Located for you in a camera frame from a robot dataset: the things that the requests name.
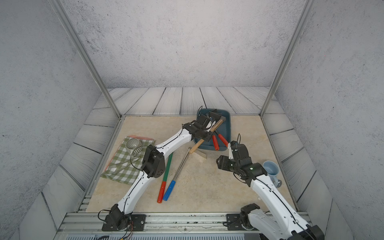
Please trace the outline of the grey hoe red grip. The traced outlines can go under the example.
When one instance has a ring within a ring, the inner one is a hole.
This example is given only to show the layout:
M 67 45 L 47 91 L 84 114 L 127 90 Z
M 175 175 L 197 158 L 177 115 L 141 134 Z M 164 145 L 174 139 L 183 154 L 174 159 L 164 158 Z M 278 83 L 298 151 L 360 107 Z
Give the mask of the grey hoe red grip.
M 223 144 L 228 147 L 228 141 L 225 139 L 225 137 L 221 134 L 218 134 L 218 137 L 220 138 L 220 140 L 223 142 Z
M 213 140 L 213 144 L 214 144 L 215 150 L 219 151 L 220 147 L 219 147 L 219 143 L 218 143 L 217 137 L 215 135 L 212 136 L 212 140 Z

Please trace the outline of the wooden handled hoe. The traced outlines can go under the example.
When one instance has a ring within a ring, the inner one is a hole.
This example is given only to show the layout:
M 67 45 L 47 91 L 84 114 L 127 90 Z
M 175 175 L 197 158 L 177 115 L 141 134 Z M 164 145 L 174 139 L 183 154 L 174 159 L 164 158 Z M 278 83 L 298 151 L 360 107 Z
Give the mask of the wooden handled hoe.
M 186 129 L 191 133 L 192 139 L 200 139 L 189 151 L 193 154 L 204 142 L 208 142 L 214 132 L 226 121 L 226 118 L 218 113 L 218 110 L 200 115 L 197 120 L 193 120 L 186 125 Z

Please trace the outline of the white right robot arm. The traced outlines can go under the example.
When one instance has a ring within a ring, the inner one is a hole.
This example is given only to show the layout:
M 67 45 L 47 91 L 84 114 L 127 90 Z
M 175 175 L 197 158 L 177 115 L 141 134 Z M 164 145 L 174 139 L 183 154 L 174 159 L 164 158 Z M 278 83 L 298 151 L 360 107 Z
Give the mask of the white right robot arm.
M 228 143 L 228 156 L 220 156 L 220 170 L 239 176 L 265 203 L 270 218 L 256 204 L 241 208 L 238 220 L 224 225 L 230 229 L 240 225 L 245 230 L 258 230 L 269 240 L 323 240 L 325 235 L 317 226 L 310 226 L 286 201 L 273 184 L 268 172 L 259 163 L 253 163 L 247 147 L 236 141 Z

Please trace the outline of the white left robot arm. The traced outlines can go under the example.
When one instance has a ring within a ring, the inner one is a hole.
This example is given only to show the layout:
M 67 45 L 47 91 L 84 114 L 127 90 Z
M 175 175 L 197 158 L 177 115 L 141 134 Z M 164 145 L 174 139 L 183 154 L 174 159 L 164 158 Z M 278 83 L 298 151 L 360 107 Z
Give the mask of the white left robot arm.
M 111 207 L 104 223 L 113 224 L 120 231 L 127 228 L 129 217 L 149 184 L 164 174 L 169 155 L 193 139 L 199 139 L 190 150 L 190 153 L 193 153 L 203 142 L 208 142 L 214 131 L 225 121 L 226 118 L 218 113 L 208 112 L 197 120 L 183 124 L 182 128 L 165 142 L 148 146 L 141 172 L 126 195 Z

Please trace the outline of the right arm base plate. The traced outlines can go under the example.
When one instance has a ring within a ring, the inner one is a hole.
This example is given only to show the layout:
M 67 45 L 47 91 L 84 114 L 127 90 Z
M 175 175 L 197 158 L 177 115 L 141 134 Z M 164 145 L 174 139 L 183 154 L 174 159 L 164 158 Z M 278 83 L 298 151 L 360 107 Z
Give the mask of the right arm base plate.
M 223 222 L 223 226 L 228 231 L 259 231 L 254 227 L 245 227 L 240 214 L 226 214 L 226 221 Z

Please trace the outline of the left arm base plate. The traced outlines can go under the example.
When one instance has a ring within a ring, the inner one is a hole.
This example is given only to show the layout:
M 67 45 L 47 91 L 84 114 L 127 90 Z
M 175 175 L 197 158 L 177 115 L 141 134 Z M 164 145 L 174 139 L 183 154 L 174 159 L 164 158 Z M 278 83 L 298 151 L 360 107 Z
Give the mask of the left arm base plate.
M 124 220 L 112 220 L 110 215 L 107 215 L 102 226 L 102 232 L 117 232 L 131 231 L 142 232 L 144 230 L 147 215 L 133 214 L 126 215 Z

